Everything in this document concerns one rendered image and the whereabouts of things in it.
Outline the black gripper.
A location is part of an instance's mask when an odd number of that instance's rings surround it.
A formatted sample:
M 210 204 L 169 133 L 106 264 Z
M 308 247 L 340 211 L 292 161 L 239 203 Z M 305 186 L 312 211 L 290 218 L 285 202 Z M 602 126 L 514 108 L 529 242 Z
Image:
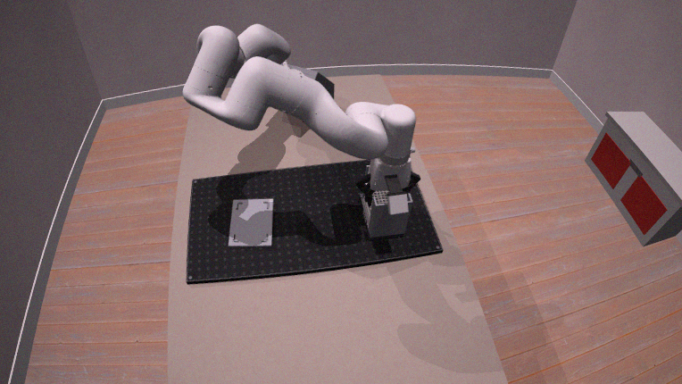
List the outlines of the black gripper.
M 411 157 L 409 157 L 407 163 L 400 166 L 387 165 L 381 162 L 379 158 L 373 159 L 370 161 L 368 174 L 356 180 L 355 183 L 361 192 L 365 194 L 365 202 L 368 202 L 368 206 L 371 206 L 372 194 L 375 191 L 388 190 L 385 179 L 387 175 L 397 174 L 402 190 L 409 193 L 410 189 L 415 187 L 416 183 L 420 181 L 420 175 L 412 172 L 411 167 Z M 365 186 L 364 184 L 367 182 L 369 183 Z

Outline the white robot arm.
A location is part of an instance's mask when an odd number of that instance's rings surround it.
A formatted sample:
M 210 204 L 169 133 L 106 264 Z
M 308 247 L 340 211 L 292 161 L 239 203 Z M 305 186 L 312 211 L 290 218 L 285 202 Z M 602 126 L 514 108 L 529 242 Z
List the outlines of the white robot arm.
M 288 67 L 290 53 L 288 42 L 261 24 L 238 37 L 225 27 L 208 27 L 197 39 L 198 56 L 183 97 L 243 130 L 257 129 L 272 107 L 302 120 L 343 153 L 364 160 L 379 158 L 391 166 L 407 163 L 415 153 L 416 115 L 410 107 L 358 102 L 344 113 L 317 80 Z M 224 101 L 221 95 L 229 78 L 235 80 Z

